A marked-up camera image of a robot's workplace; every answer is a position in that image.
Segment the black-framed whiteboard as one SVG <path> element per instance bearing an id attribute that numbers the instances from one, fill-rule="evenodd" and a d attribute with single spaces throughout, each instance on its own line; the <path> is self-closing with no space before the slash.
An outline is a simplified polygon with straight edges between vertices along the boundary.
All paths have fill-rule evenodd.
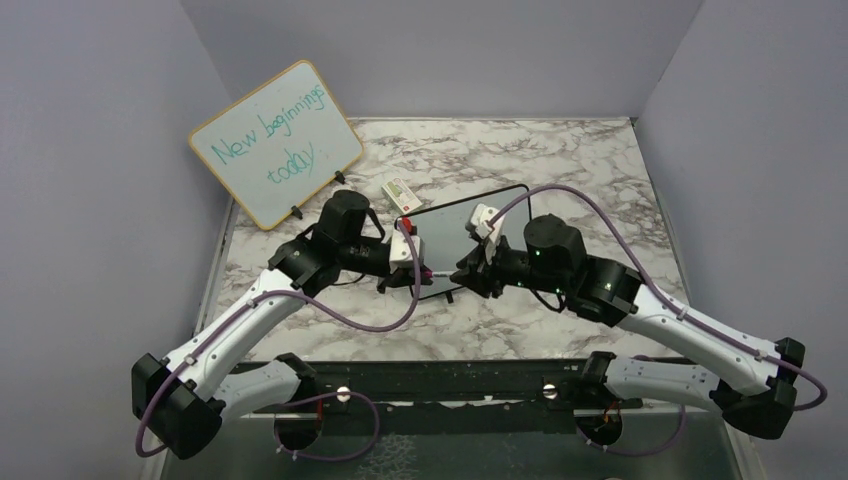
<path id="1" fill-rule="evenodd" d="M 501 209 L 528 190 L 524 184 L 512 185 L 423 209 L 410 216 L 424 243 L 423 265 L 443 274 L 433 278 L 430 285 L 421 287 L 422 300 L 450 295 L 460 288 L 449 275 L 456 270 L 456 263 L 476 246 L 465 228 L 475 207 L 484 204 Z"/>

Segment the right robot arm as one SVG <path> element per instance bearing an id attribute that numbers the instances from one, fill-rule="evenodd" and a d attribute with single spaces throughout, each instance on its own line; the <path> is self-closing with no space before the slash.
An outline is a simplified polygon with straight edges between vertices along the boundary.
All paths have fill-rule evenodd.
<path id="1" fill-rule="evenodd" d="M 510 247 L 497 209 L 480 204 L 466 229 L 477 243 L 457 263 L 451 281 L 484 298 L 515 286 L 557 296 L 560 309 L 661 343 L 681 363 L 595 352 L 577 380 L 579 398 L 592 407 L 655 399 L 718 413 L 751 436 L 784 433 L 797 398 L 792 366 L 804 347 L 784 338 L 756 338 L 707 318 L 649 286 L 632 268 L 587 253 L 581 232 L 548 214 L 524 227 L 525 249 Z"/>

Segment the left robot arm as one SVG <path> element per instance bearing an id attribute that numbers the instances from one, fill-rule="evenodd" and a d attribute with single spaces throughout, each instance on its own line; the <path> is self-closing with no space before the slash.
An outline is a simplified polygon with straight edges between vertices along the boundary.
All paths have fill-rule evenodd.
<path id="1" fill-rule="evenodd" d="M 293 354 L 262 367 L 233 370 L 275 326 L 306 305 L 357 330 L 386 333 L 414 313 L 422 285 L 431 281 L 424 264 L 425 243 L 406 217 L 377 237 L 363 235 L 377 219 L 369 200 L 339 190 L 319 219 L 281 244 L 243 294 L 221 317 L 162 358 L 146 354 L 131 370 L 132 411 L 139 420 L 138 456 L 164 450 L 180 459 L 202 451 L 227 422 L 264 407 L 306 408 L 314 397 L 314 371 Z M 353 321 L 318 301 L 342 271 L 378 278 L 379 291 L 410 286 L 413 300 L 392 324 L 377 327 Z"/>

